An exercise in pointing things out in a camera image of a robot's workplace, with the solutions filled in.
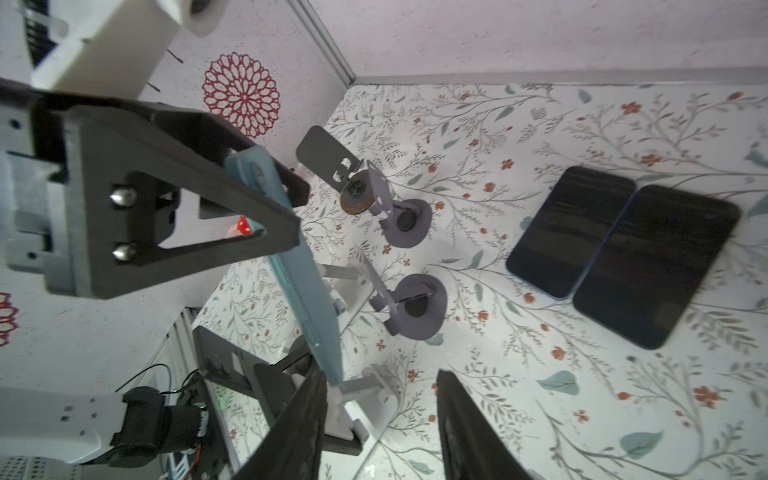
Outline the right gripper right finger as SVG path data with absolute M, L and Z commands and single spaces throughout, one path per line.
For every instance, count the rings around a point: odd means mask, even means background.
M 437 420 L 447 479 L 530 479 L 457 376 L 437 375 Z

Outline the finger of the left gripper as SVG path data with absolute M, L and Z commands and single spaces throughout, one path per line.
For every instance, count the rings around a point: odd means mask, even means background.
M 274 161 L 280 181 L 287 193 L 292 208 L 308 204 L 310 186 L 307 181 L 297 175 L 293 168 L 286 167 L 279 161 Z M 199 219 L 216 219 L 234 216 L 235 212 L 203 197 L 199 198 Z

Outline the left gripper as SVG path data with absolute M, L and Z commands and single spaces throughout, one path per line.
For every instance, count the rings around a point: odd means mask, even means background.
M 1 80 L 1 257 L 14 271 L 42 276 L 48 292 L 112 299 L 297 245 L 295 208 L 224 168 L 227 157 L 256 145 L 222 118 L 136 103 L 76 105 L 62 121 L 63 134 L 43 94 Z M 198 210 L 203 197 L 262 230 L 167 247 L 187 193 Z

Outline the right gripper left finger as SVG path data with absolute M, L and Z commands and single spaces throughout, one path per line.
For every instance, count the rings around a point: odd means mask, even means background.
M 317 479 L 327 415 L 323 372 L 307 377 L 234 480 Z

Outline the teal-edged black phone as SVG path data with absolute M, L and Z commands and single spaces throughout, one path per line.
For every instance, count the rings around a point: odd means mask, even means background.
M 231 177 L 293 211 L 277 165 L 264 147 L 256 145 L 227 157 L 224 168 Z M 298 232 L 290 238 L 298 245 L 271 255 L 269 262 L 319 368 L 330 385 L 338 386 L 344 370 L 333 300 L 303 235 Z

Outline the wood-base round phone stand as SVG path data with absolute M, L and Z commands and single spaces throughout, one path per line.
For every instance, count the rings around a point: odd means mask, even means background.
M 360 215 L 374 203 L 369 172 L 362 161 L 319 125 L 312 126 L 296 149 L 301 165 L 339 193 L 341 209 Z

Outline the white phone stand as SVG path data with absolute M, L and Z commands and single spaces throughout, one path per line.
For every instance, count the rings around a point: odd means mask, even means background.
M 373 445 L 394 419 L 399 405 L 400 396 L 384 379 L 383 367 L 370 365 L 356 378 L 328 389 L 325 439 Z

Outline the black round phone stand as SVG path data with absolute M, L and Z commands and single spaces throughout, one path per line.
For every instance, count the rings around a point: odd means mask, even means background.
M 211 330 L 198 326 L 192 332 L 195 353 L 203 377 L 215 384 L 256 399 L 267 424 L 275 425 L 286 411 L 298 386 L 305 377 L 294 373 L 294 366 L 308 360 L 315 366 L 328 354 L 331 360 L 341 358 L 339 326 L 325 326 L 317 335 L 305 334 L 299 346 L 282 360 L 271 364 L 227 341 Z M 324 449 L 333 453 L 357 456 L 369 437 L 361 420 L 350 416 L 346 405 L 381 390 L 378 378 L 370 373 L 329 388 L 321 398 L 328 400 Z

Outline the silver phone stand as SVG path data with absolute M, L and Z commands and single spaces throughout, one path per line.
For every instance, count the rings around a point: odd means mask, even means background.
M 339 322 L 352 320 L 370 299 L 373 287 L 357 265 L 317 263 L 321 279 L 331 297 Z

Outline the purple phone stand far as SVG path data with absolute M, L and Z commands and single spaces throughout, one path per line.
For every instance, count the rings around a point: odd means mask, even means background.
M 373 195 L 368 211 L 379 218 L 387 242 L 397 248 L 413 248 L 420 244 L 431 227 L 430 205 L 421 199 L 393 200 L 384 174 L 371 163 L 368 163 L 367 171 Z

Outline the purple phone stand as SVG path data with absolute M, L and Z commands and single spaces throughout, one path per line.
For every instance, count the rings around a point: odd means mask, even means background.
M 373 195 L 368 211 L 379 218 L 387 242 L 397 248 L 413 248 L 420 244 L 431 227 L 430 205 L 421 199 L 393 200 L 384 174 L 371 163 L 368 163 L 367 171 Z
M 431 275 L 411 274 L 389 290 L 366 257 L 361 273 L 373 289 L 369 300 L 376 312 L 387 309 L 384 327 L 392 336 L 426 341 L 437 335 L 447 317 L 448 295 L 442 282 Z

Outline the purple phone stand middle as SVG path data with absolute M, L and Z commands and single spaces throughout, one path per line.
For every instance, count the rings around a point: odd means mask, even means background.
M 392 336 L 426 341 L 437 335 L 447 317 L 448 295 L 442 282 L 431 275 L 411 274 L 389 290 L 366 257 L 361 273 L 373 289 L 369 300 L 376 312 L 387 309 L 384 327 Z

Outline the pink plush with red bow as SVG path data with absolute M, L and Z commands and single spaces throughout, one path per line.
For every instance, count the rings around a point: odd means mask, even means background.
M 248 219 L 245 216 L 240 216 L 237 222 L 230 227 L 227 233 L 228 238 L 250 236 L 253 234 L 253 229 L 249 224 Z

